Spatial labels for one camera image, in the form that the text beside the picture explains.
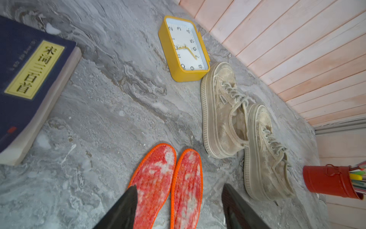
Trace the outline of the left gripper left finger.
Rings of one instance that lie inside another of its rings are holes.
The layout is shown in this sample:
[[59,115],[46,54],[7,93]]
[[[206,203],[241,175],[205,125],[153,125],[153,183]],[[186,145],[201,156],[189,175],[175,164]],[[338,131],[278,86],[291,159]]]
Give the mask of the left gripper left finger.
[[131,186],[93,229],[133,229],[137,203],[137,188]]

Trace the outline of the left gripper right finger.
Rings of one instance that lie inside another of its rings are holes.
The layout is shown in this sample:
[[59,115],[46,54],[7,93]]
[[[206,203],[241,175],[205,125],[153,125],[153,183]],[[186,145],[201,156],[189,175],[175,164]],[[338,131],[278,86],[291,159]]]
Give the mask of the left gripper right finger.
[[224,184],[221,197],[228,229],[270,228],[230,184]]

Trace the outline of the beige sneaker one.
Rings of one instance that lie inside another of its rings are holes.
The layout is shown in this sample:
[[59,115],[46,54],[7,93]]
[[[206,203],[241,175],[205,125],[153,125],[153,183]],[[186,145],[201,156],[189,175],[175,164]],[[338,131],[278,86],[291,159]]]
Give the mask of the beige sneaker one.
[[288,149],[276,140],[268,109],[248,107],[249,149],[245,151],[244,183],[249,196],[260,201],[294,198],[288,178]]
[[203,141],[207,153],[218,159],[233,157],[249,147],[250,97],[236,84],[229,63],[220,62],[201,81]]

